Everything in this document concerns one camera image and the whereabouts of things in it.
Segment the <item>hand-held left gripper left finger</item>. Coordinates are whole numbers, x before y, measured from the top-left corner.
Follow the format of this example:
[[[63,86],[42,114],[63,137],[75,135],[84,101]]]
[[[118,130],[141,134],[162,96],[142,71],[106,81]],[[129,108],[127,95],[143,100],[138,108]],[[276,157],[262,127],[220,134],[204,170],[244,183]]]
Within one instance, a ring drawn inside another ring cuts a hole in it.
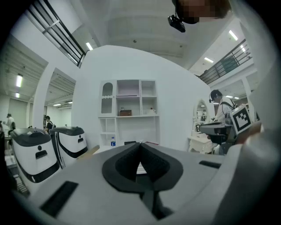
[[[124,145],[86,159],[45,181],[32,194],[29,201],[41,208],[66,181],[77,184],[76,189],[55,217],[55,221],[68,225],[151,225],[156,218],[141,202],[138,194],[123,193],[109,185],[102,175],[103,163],[122,152]]]

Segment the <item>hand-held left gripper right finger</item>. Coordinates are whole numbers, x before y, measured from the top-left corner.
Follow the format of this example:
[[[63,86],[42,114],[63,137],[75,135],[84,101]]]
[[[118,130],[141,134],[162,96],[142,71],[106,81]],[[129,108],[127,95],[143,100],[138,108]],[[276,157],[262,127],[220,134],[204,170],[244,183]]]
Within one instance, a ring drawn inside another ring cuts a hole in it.
[[[211,193],[221,156],[200,155],[140,144],[141,220],[213,220],[221,195]]]

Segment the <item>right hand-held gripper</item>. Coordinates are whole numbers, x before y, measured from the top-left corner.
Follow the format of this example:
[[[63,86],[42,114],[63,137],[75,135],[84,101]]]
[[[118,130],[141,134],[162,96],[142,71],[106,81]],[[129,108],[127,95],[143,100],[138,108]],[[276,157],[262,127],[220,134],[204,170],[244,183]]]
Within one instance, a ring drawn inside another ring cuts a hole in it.
[[[229,148],[237,143],[239,135],[251,127],[252,121],[245,105],[240,105],[225,114],[224,122],[206,123],[199,126],[212,143],[219,146],[219,154],[227,154]]]

